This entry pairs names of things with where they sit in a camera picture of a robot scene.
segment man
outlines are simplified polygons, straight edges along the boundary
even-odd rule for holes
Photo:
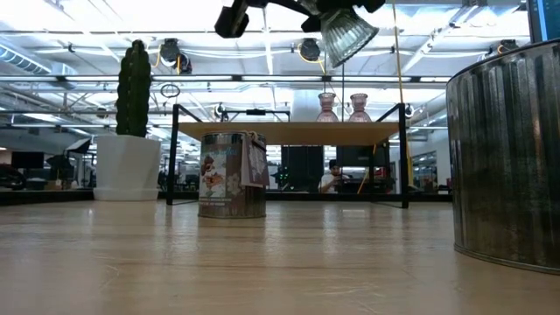
[[[321,182],[318,184],[320,193],[336,193],[334,187],[340,184],[341,179],[347,179],[348,176],[341,176],[340,166],[336,165],[336,160],[329,161],[330,174],[323,175]]]

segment cactus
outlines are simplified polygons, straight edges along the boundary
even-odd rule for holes
[[[116,134],[146,137],[151,64],[144,43],[135,40],[121,61],[116,100]]]

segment white wall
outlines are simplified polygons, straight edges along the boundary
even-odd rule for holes
[[[445,185],[447,183],[447,179],[450,179],[452,176],[452,168],[451,168],[451,158],[449,152],[449,136],[447,134],[447,130],[434,130],[428,136],[427,142],[411,142],[409,143],[410,149],[410,156],[414,157],[417,155],[430,153],[435,151],[437,157],[437,184],[438,185]],[[390,160],[391,162],[396,162],[396,175],[399,179],[399,148],[391,148],[390,150]]]

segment white planter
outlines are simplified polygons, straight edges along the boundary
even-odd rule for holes
[[[137,136],[99,136],[95,199],[156,200],[160,151],[159,141]]]

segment glass vase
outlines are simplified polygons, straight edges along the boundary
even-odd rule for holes
[[[339,118],[333,113],[335,93],[321,93],[318,95],[321,104],[321,114],[317,117],[317,122],[337,123]]]
[[[366,105],[368,105],[367,94],[354,94],[350,96],[352,100],[353,114],[350,116],[349,122],[352,123],[371,123],[368,113],[366,113]]]

